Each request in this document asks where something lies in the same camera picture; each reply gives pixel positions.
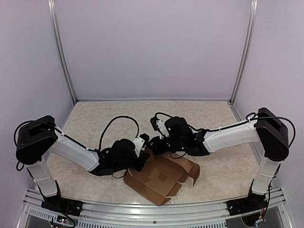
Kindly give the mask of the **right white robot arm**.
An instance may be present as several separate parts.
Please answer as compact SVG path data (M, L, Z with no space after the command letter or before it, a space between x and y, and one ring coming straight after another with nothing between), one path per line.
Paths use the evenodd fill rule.
M247 143L261 143L264 157L253 179L250 195L243 200L243 207L253 211L261 204L272 179L288 155L294 138L289 138L284 124L287 118L275 116L263 107L249 113L245 120L217 129L195 129L183 117L169 116L165 122L155 114L150 122L159 136L147 144L154 155L167 152L185 152L189 156L207 156L219 150Z

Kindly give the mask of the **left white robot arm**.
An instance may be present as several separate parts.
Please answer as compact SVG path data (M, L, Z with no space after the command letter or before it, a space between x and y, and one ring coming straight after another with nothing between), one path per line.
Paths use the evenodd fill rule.
M13 139L18 163L26 167L41 195L48 198L48 204L56 211L62 211L67 204L50 174L45 153L65 158L94 176L112 176L130 168L141 171L150 157L144 152L150 139L145 133L137 133L133 140L117 140L108 148L90 149L64 133L50 115L21 123Z

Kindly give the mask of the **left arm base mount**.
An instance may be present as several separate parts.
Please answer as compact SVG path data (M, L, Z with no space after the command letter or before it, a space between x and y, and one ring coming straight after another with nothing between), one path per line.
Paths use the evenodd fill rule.
M43 201L41 203L42 208L56 211L63 215L72 215L79 217L83 202L79 200L63 198L61 196L60 187L56 180L55 184L57 187L57 194L55 196L46 197L42 192L40 193L43 197Z

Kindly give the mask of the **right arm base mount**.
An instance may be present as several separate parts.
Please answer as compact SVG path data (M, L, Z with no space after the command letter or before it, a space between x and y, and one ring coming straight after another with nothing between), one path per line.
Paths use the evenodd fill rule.
M230 216L249 213L252 211L266 209L268 206L268 200L266 194L257 195L252 192L252 185L248 191L248 195L239 199L232 199L227 202L227 207Z

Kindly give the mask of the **brown cardboard box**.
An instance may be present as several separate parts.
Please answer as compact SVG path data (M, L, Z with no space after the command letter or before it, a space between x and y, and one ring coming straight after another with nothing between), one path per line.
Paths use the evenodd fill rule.
M145 197L153 204L160 206L175 197L187 178L192 178L195 184L200 176L200 166L186 158L174 159L168 153L150 155L141 171L131 168L124 176L126 185Z

